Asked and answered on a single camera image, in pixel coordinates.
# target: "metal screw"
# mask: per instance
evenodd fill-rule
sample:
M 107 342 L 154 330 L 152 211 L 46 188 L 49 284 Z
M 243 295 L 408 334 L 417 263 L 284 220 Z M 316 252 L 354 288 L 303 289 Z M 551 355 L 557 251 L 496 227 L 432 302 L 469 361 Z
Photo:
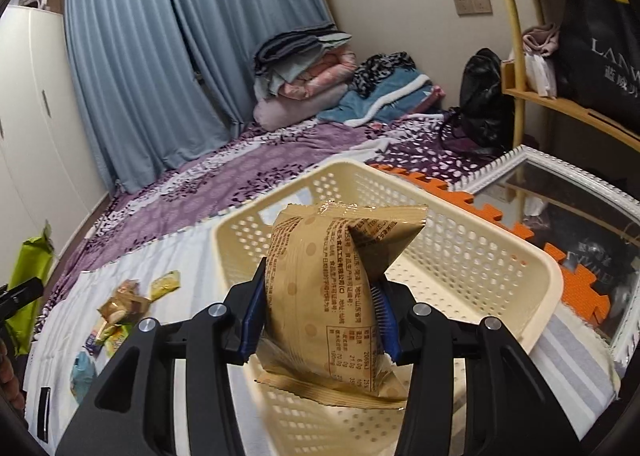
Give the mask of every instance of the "metal screw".
M 487 317 L 484 319 L 484 325 L 489 330 L 499 330 L 502 327 L 502 322 L 497 317 Z
M 153 319 L 142 319 L 142 321 L 140 321 L 140 324 L 138 324 L 138 329 L 143 332 L 151 331 L 155 327 L 156 321 L 154 321 Z
M 212 317 L 220 317 L 226 313 L 226 306 L 221 302 L 217 302 L 209 306 L 209 315 Z
M 416 303 L 414 304 L 414 313 L 420 317 L 425 317 L 431 313 L 431 306 L 423 302 Z

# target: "white wardrobe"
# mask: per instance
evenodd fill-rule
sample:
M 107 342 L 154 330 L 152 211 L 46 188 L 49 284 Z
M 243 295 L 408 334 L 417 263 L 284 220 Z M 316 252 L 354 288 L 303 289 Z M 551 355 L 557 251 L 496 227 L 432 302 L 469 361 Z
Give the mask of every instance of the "white wardrobe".
M 0 17 L 0 286 L 48 220 L 61 254 L 106 196 L 78 113 L 62 16 Z

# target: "beige plastic basket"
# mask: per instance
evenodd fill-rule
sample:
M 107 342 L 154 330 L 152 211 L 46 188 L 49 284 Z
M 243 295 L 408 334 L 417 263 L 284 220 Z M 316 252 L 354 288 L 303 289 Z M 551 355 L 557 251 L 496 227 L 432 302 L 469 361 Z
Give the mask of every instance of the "beige plastic basket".
M 478 323 L 487 315 L 499 317 L 527 353 L 560 301 L 562 275 L 545 252 L 400 178 L 350 160 L 326 163 L 222 220 L 212 232 L 220 280 L 230 286 L 253 277 L 267 254 L 271 225 L 287 204 L 326 200 L 428 205 L 426 226 L 386 276 L 405 283 L 417 301 L 449 318 Z M 462 413 L 464 361 L 454 366 L 454 409 Z M 393 454 L 402 410 L 321 406 L 256 384 L 259 370 L 252 357 L 246 366 L 252 395 L 279 454 Z M 410 369 L 403 374 L 408 380 Z M 455 423 L 454 433 L 459 429 Z

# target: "black shopping bag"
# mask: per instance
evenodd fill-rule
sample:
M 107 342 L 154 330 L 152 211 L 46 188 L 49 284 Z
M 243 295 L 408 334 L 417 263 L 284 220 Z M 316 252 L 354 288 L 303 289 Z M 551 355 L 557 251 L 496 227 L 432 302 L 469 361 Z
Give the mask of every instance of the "black shopping bag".
M 640 22 L 631 6 L 566 0 L 559 44 L 559 94 L 640 132 Z

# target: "purple floral bedsheet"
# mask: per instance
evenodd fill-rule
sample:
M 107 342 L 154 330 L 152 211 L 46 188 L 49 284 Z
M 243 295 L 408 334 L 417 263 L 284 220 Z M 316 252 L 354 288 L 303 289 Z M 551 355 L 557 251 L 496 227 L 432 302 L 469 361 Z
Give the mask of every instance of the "purple floral bedsheet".
M 53 306 L 67 296 L 80 272 L 96 270 L 151 240 L 240 206 L 332 154 L 367 140 L 387 137 L 396 141 L 369 163 L 419 170 L 450 183 L 488 162 L 443 150 L 438 126 L 411 118 L 348 128 L 312 119 L 275 132 L 249 128 L 237 140 L 165 173 L 137 194 L 116 197 L 96 221 L 94 234 L 82 240 L 67 261 L 38 317 L 36 332 Z M 473 146 L 470 140 L 456 143 L 456 149 Z

